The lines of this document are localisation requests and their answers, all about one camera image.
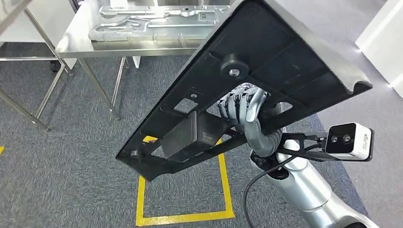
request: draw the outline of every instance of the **white camera housing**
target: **white camera housing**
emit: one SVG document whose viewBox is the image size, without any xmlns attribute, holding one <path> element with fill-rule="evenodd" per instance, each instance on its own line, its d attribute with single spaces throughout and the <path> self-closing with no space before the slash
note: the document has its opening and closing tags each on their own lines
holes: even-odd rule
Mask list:
<svg viewBox="0 0 403 228">
<path fill-rule="evenodd" d="M 334 125 L 329 129 L 325 152 L 340 160 L 370 160 L 373 131 L 359 123 Z"/>
</svg>

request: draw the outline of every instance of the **white wall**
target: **white wall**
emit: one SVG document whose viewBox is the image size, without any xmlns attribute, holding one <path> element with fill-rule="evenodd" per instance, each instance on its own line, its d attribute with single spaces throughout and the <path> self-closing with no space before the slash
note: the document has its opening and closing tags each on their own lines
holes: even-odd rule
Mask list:
<svg viewBox="0 0 403 228">
<path fill-rule="evenodd" d="M 403 97 L 403 0 L 388 0 L 356 44 Z"/>
</svg>

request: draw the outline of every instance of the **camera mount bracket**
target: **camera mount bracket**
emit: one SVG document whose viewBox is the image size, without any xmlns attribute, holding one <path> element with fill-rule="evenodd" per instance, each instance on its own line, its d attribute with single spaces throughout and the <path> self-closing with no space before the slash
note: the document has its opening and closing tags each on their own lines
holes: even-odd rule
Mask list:
<svg viewBox="0 0 403 228">
<path fill-rule="evenodd" d="M 370 140 L 370 148 L 369 148 L 369 156 L 365 160 L 347 160 L 347 159 L 338 159 L 336 157 L 333 157 L 332 155 L 329 155 L 328 153 L 325 152 L 325 147 L 326 147 L 326 142 L 327 142 L 327 133 L 326 132 L 320 132 L 320 133 L 283 133 L 280 141 L 280 146 L 278 146 L 276 152 L 279 153 L 284 153 L 288 155 L 293 155 L 317 162 L 329 162 L 329 161 L 349 161 L 349 162 L 368 162 L 372 159 L 373 155 L 373 145 L 374 145 L 374 131 L 372 129 L 372 137 Z M 295 140 L 298 142 L 300 145 L 298 151 L 293 151 L 293 150 L 288 150 L 284 148 L 284 143 L 287 140 Z M 311 150 L 306 150 L 304 148 L 304 142 L 305 141 L 315 141 L 317 144 L 316 147 L 313 148 L 318 148 L 319 150 L 316 151 L 311 151 Z"/>
</svg>

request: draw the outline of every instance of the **yellow floor marking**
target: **yellow floor marking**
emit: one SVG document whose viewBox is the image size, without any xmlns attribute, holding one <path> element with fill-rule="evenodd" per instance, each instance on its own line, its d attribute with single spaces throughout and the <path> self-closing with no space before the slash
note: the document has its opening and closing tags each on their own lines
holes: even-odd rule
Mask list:
<svg viewBox="0 0 403 228">
<path fill-rule="evenodd" d="M 145 142 L 150 140 L 156 140 L 156 138 L 147 136 L 143 139 Z M 224 193 L 224 203 L 225 210 L 205 212 L 205 213 L 195 213 L 195 214 L 185 214 L 185 215 L 172 215 L 172 216 L 159 216 L 159 217 L 144 217 L 144 192 L 145 192 L 145 179 L 139 177 L 139 185 L 137 192 L 137 207 L 136 207 L 136 226 L 152 226 L 152 225 L 164 225 L 173 223 L 183 223 L 183 222 L 197 222 L 197 221 L 208 221 L 217 219 L 230 219 L 234 218 L 234 212 L 232 210 L 230 185 L 228 183 L 227 169 L 225 167 L 224 154 L 218 155 L 218 162 L 220 166 L 220 175 L 222 182 L 222 189 Z"/>
</svg>

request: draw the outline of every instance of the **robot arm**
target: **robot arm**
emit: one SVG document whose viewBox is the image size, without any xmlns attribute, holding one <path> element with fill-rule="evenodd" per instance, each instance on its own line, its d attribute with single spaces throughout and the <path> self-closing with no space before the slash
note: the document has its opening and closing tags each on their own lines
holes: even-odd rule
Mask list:
<svg viewBox="0 0 403 228">
<path fill-rule="evenodd" d="M 252 148 L 252 165 L 261 171 L 272 169 L 290 158 L 291 155 L 276 151 L 280 142 L 283 143 L 281 148 L 300 151 L 300 144 L 296 141 L 280 140 L 281 130 L 262 134 L 258 113 L 266 96 L 262 89 L 242 84 L 218 101 L 221 116 L 230 119 L 238 131 L 245 133 Z M 283 169 L 269 173 L 268 179 L 300 211 L 311 227 L 378 227 L 334 194 L 330 185 L 305 158 L 296 157 Z"/>
</svg>

